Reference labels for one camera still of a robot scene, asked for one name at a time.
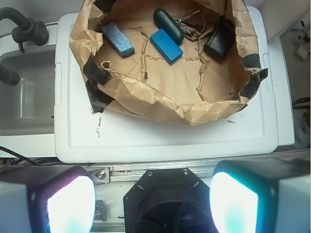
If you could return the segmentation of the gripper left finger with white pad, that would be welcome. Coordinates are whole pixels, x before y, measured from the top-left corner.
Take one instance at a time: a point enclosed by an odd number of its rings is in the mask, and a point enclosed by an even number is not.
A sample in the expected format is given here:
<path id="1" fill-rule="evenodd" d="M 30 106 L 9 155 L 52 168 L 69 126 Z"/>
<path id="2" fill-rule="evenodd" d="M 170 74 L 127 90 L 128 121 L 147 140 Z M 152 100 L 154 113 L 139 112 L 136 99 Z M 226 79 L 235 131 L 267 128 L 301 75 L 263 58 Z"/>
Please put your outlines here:
<path id="1" fill-rule="evenodd" d="M 79 165 L 2 166 L 2 233 L 88 233 L 95 186 Z"/>

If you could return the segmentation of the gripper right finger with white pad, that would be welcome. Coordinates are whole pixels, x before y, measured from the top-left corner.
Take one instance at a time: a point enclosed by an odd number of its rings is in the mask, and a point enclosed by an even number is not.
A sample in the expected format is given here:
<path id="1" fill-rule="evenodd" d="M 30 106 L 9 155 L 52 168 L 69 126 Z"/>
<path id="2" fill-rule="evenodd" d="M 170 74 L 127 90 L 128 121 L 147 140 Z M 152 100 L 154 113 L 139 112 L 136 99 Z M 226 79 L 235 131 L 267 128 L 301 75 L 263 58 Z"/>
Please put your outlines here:
<path id="1" fill-rule="evenodd" d="M 309 233 L 311 163 L 222 160 L 211 178 L 209 203 L 221 233 Z"/>

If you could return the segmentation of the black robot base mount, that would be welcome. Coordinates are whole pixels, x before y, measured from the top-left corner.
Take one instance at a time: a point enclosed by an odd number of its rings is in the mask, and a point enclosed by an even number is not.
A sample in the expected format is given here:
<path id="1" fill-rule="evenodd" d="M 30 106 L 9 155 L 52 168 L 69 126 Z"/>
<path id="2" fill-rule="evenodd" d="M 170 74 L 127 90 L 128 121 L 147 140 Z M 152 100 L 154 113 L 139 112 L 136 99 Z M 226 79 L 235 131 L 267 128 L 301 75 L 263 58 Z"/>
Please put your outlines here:
<path id="1" fill-rule="evenodd" d="M 216 233 L 209 187 L 189 168 L 147 170 L 123 197 L 127 233 Z"/>

